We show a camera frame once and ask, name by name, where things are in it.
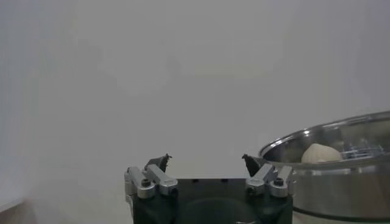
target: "screw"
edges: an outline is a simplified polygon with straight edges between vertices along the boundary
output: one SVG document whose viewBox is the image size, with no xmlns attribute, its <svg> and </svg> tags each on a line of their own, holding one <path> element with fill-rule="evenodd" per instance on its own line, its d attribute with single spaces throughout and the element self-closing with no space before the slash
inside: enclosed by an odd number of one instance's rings
<svg viewBox="0 0 390 224">
<path fill-rule="evenodd" d="M 248 187 L 246 189 L 246 193 L 249 195 L 249 196 L 254 196 L 255 195 L 255 189 L 251 188 L 251 187 Z"/>
<path fill-rule="evenodd" d="M 148 180 L 148 179 L 142 179 L 141 180 L 141 186 L 142 187 L 149 187 L 151 184 L 152 184 L 151 181 Z"/>
<path fill-rule="evenodd" d="M 283 179 L 281 179 L 280 177 L 277 177 L 277 178 L 274 180 L 274 184 L 275 184 L 276 186 L 283 186 L 283 183 L 284 183 L 284 181 L 283 181 Z"/>
</svg>

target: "white wall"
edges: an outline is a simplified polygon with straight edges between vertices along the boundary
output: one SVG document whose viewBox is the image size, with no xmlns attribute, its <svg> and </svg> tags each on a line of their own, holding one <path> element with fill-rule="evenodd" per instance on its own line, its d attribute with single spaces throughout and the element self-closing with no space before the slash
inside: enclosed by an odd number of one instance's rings
<svg viewBox="0 0 390 224">
<path fill-rule="evenodd" d="M 129 165 L 241 177 L 274 138 L 390 109 L 389 1 L 0 6 L 0 153 L 23 159 L 26 223 L 127 223 Z"/>
</svg>

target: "stainless steel pot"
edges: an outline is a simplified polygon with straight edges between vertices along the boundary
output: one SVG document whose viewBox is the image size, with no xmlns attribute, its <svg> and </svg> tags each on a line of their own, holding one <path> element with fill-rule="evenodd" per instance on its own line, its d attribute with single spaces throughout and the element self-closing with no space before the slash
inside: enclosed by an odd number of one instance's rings
<svg viewBox="0 0 390 224">
<path fill-rule="evenodd" d="M 343 160 L 304 164 L 313 143 L 339 150 Z M 346 220 L 390 220 L 390 111 L 297 131 L 266 145 L 260 157 L 295 169 L 300 212 Z"/>
</svg>

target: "bolt head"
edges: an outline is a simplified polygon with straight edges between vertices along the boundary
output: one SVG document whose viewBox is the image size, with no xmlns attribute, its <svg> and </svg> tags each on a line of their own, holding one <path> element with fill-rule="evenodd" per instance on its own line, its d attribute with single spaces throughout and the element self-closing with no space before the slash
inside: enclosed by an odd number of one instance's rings
<svg viewBox="0 0 390 224">
<path fill-rule="evenodd" d="M 150 180 L 148 180 L 148 179 L 143 179 L 141 181 L 142 187 L 149 187 L 151 184 L 152 184 L 152 182 Z"/>
<path fill-rule="evenodd" d="M 276 186 L 283 186 L 284 181 L 283 181 L 283 179 L 281 179 L 280 177 L 277 177 L 277 178 L 274 180 L 274 184 L 275 184 Z"/>
</svg>

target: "white object in pot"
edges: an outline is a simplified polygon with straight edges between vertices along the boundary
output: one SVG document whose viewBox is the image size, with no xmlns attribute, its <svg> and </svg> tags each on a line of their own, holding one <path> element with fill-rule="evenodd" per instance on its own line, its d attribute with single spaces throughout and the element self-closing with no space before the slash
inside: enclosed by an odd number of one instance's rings
<svg viewBox="0 0 390 224">
<path fill-rule="evenodd" d="M 342 160 L 339 151 L 326 145 L 312 144 L 302 155 L 302 163 L 323 163 Z"/>
</svg>

